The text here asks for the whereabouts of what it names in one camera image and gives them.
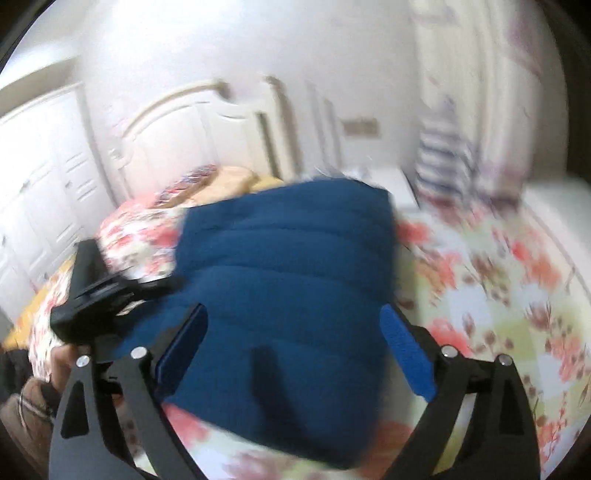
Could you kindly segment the left forearm brown sleeve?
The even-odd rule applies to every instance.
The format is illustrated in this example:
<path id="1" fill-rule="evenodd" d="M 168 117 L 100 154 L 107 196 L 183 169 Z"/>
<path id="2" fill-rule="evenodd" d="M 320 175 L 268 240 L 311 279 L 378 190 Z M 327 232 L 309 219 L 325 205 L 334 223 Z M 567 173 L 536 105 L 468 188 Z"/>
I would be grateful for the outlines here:
<path id="1" fill-rule="evenodd" d="M 33 375 L 27 350 L 1 351 L 1 446 L 41 477 L 47 476 L 60 399 L 50 381 Z"/>

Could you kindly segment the person's left hand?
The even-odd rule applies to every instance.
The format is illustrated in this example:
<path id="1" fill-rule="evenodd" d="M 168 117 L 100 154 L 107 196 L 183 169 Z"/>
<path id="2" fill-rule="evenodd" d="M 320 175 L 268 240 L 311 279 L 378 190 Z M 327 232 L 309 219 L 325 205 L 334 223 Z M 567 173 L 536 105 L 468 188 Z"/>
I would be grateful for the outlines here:
<path id="1" fill-rule="evenodd" d="M 50 352 L 50 384 L 62 393 L 67 385 L 72 368 L 80 356 L 75 345 L 62 345 Z"/>

